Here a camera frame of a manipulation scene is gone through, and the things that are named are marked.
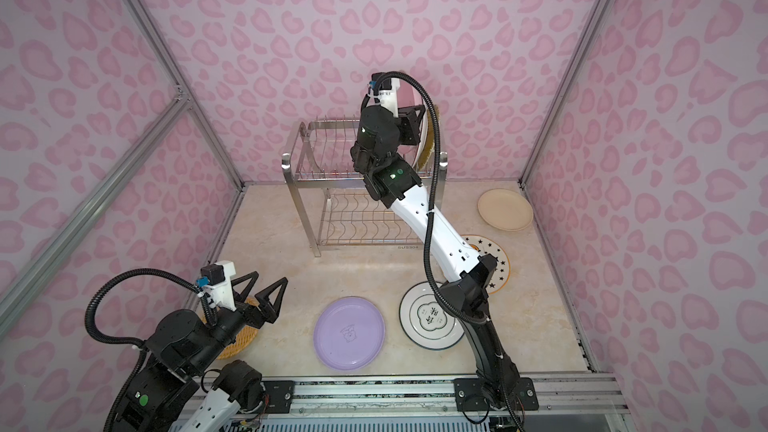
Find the pink bear plate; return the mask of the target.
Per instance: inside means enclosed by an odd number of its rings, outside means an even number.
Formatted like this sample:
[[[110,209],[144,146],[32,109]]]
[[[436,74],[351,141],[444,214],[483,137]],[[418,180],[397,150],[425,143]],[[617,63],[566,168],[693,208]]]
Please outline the pink bear plate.
[[[400,82],[397,91],[398,115],[407,116],[410,124],[420,130],[422,127],[424,105],[420,93],[409,83]]]

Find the brown woven bamboo plate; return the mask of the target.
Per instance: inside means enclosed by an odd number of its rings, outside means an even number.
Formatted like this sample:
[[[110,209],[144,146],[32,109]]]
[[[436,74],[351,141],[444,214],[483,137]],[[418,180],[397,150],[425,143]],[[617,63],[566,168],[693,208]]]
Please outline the brown woven bamboo plate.
[[[258,307],[259,303],[257,299],[253,297],[248,297],[245,302],[247,305],[252,305],[255,307]],[[221,317],[222,317],[222,310],[224,310],[222,307],[214,307],[212,311],[216,315],[217,324],[220,325],[221,323]],[[205,318],[204,312],[200,312],[199,318],[202,320],[204,324],[207,325],[207,319]],[[250,326],[244,326],[237,334],[234,342],[230,343],[225,347],[217,356],[217,361],[224,361],[227,359],[231,359],[236,357],[238,354],[243,352],[257,337],[259,330]]]

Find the white plate orange sunburst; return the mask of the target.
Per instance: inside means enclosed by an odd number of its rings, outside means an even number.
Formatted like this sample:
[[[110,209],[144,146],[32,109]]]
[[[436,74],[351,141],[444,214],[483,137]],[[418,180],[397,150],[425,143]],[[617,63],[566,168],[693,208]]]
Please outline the white plate orange sunburst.
[[[419,123],[419,132],[420,132],[420,139],[419,144],[415,156],[415,164],[417,165],[417,168],[420,169],[420,166],[418,165],[422,159],[424,151],[427,148],[428,145],[428,132],[429,132],[429,114],[427,112],[426,106],[422,106],[423,110],[420,112],[420,123]]]

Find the green rimmed woven bamboo plate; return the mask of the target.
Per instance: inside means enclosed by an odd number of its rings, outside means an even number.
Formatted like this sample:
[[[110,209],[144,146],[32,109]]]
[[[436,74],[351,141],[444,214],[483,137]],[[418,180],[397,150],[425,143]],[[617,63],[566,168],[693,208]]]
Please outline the green rimmed woven bamboo plate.
[[[428,145],[427,145],[426,150],[423,153],[423,156],[421,157],[422,161],[418,164],[420,166],[420,169],[418,169],[417,165],[414,163],[415,169],[418,172],[427,172],[430,169],[430,164],[431,164],[431,162],[433,160],[433,155],[434,155],[434,136],[435,136],[435,132],[434,132],[434,127],[433,127],[432,121],[431,121],[431,115],[430,115],[429,112],[428,112],[428,114],[429,114],[429,132],[428,132],[428,136],[427,136]]]

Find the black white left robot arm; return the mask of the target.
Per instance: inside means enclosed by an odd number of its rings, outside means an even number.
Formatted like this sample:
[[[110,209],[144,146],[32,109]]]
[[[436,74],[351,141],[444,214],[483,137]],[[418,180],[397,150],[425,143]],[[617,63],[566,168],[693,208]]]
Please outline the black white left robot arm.
[[[279,317],[287,278],[281,278],[255,295],[247,297],[258,280],[255,272],[231,279],[223,265],[209,265],[195,282],[157,269],[134,269],[119,274],[102,287],[86,312],[95,322],[96,306],[107,292],[133,277],[150,275],[174,282],[191,291],[203,312],[189,309],[169,313],[147,339],[130,338],[139,358],[115,398],[104,428],[107,431],[168,431],[187,403],[198,392],[205,397],[183,425],[185,431],[221,431],[241,416],[240,427],[256,431],[267,414],[289,412],[295,384],[266,381],[262,374],[242,360],[217,369],[211,385],[205,377],[225,349],[245,330],[258,330]]]

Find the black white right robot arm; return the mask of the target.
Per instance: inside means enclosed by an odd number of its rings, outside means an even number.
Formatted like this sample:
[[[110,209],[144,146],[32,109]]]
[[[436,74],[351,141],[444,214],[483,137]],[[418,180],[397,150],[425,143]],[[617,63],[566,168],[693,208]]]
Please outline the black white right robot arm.
[[[492,322],[487,286],[498,261],[472,248],[444,217],[436,203],[438,184],[423,184],[399,153],[405,133],[419,114],[397,116],[381,105],[361,109],[350,149],[354,170],[371,198],[404,221],[423,243],[426,280],[437,304],[459,322],[476,361],[481,390],[492,407],[513,412],[516,364],[504,350]]]

